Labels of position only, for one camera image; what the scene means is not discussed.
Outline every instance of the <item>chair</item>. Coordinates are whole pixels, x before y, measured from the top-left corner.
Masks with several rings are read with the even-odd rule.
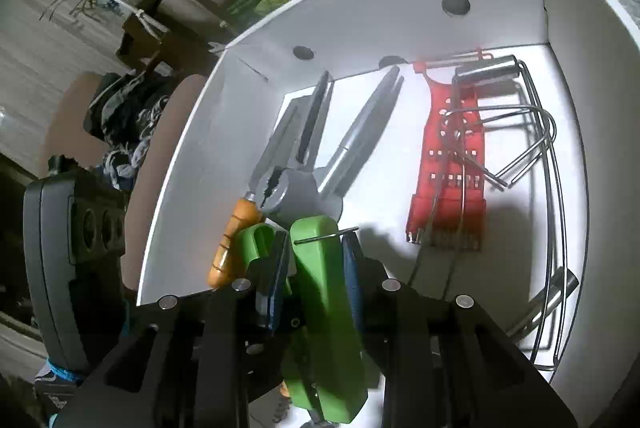
[[[52,155],[73,157],[83,168],[102,162],[102,156],[109,147],[82,128],[84,114],[100,79],[98,74],[85,72],[65,92],[42,147],[39,176],[46,176],[47,160]],[[125,216],[126,254],[120,260],[122,281],[129,289],[138,288],[146,238],[162,182],[191,109],[205,83],[204,76],[194,74],[178,85],[156,125],[145,161],[138,172]]]

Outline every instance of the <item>red connector board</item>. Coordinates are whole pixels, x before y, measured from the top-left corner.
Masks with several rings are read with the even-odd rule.
[[[436,178],[443,177],[433,230],[431,245],[435,247],[456,246],[456,231],[462,213],[462,166],[451,153],[449,137],[455,137],[456,130],[462,128],[465,119],[464,147],[469,156],[484,166],[484,127],[478,124],[478,112],[460,112],[451,115],[443,123],[443,115],[452,109],[452,90],[450,84],[442,84],[431,79],[427,73],[425,62],[414,62],[414,71],[424,75],[431,90],[431,111],[424,126],[422,139],[422,157],[418,186],[411,200],[409,218],[406,223],[407,241],[420,243],[433,208],[433,198],[438,189]],[[475,89],[465,88],[460,91],[459,108],[478,106]],[[462,226],[462,249],[478,250],[482,244],[482,229],[486,201],[484,199],[484,175],[475,166],[465,163],[466,198],[465,214]]]

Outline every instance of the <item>white surface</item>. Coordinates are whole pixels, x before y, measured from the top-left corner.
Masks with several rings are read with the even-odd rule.
[[[580,122],[590,199],[580,308],[554,387],[586,426],[640,347],[640,30],[617,0],[545,0],[545,8]]]
[[[634,205],[640,185],[634,169],[639,156],[638,31],[615,0],[470,1],[467,16],[450,18],[440,9],[440,0],[293,0],[232,43],[174,154],[152,224],[139,302],[207,288],[209,264],[229,212],[246,190],[284,95],[316,83],[324,68],[341,78],[371,70],[381,57],[392,54],[411,61],[478,46],[539,45],[519,46],[517,55],[529,65],[543,104],[558,120],[557,147],[571,238],[569,267],[580,280],[587,217],[572,99],[591,188],[589,264],[581,286],[584,301],[567,344],[567,359],[554,382],[580,424],[590,422],[620,385],[640,346],[640,238],[634,234],[640,218]],[[547,40],[551,48],[540,46]],[[295,45],[309,46],[316,57],[294,59]],[[363,226],[360,236],[367,254],[385,257],[387,267],[401,279],[415,255],[411,251],[415,248],[404,243],[404,220],[415,190],[422,126],[429,111],[426,84],[405,74],[400,109],[396,108],[351,186],[341,220],[342,225],[357,221]],[[332,108],[318,164],[335,147],[375,81],[342,83],[353,85],[353,90],[337,87],[334,101],[339,101],[340,111]],[[524,141],[517,131],[508,135],[510,146]],[[489,135],[489,167],[495,168],[492,162],[502,154],[503,160],[513,156],[511,147],[508,155],[502,147],[505,141]],[[453,283],[452,292],[471,289],[503,326],[520,310],[516,305],[542,286],[541,235],[546,224],[539,180],[540,168],[509,194],[487,189],[492,215],[485,249],[463,258]],[[440,292],[446,260],[432,258],[419,285],[423,291]],[[548,352],[543,352],[540,362],[548,362],[546,357]]]
[[[377,68],[384,56],[422,59],[478,46],[546,42],[542,0],[469,0],[471,11],[463,18],[445,14],[441,1],[294,0],[234,44],[253,68],[295,90],[325,69],[345,77]],[[399,27],[401,32],[393,32]],[[316,57],[292,60],[297,45],[311,48]]]

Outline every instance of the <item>floor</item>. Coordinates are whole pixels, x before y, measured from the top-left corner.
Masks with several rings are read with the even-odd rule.
[[[0,0],[0,152],[38,173],[40,146],[66,88],[82,72],[124,72],[115,58],[122,17],[101,13],[101,23],[68,12],[62,1],[49,21],[41,14],[54,0]],[[167,0],[181,12],[180,0]]]

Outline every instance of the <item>metal cylinder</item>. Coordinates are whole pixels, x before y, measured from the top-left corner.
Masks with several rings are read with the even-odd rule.
[[[545,319],[555,310],[562,302],[562,277],[564,276],[564,268],[559,267],[556,273],[551,277],[549,288],[549,299],[546,306]],[[578,279],[575,275],[567,270],[566,295],[570,296],[578,287]],[[542,305],[545,301],[545,290],[542,289],[530,302],[527,313],[515,322],[506,334],[511,338],[513,343],[517,343],[526,338],[533,332],[542,320]]]
[[[454,80],[461,86],[482,85],[499,80],[513,79],[520,75],[520,67],[515,56],[481,59],[464,64],[456,69]]]

